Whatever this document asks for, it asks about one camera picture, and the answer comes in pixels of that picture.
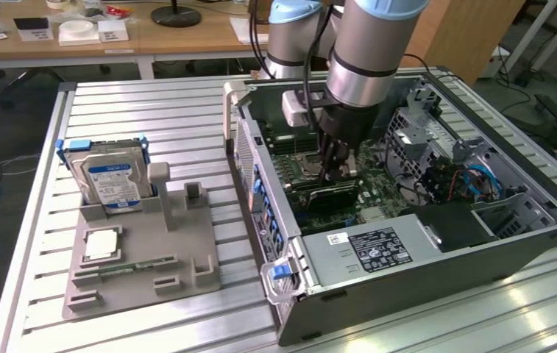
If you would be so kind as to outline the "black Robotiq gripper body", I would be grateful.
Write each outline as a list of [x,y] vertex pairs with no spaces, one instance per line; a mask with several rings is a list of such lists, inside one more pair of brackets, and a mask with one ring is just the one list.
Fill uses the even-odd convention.
[[367,138],[376,118],[376,107],[356,108],[343,104],[323,107],[318,126],[334,140],[358,146]]

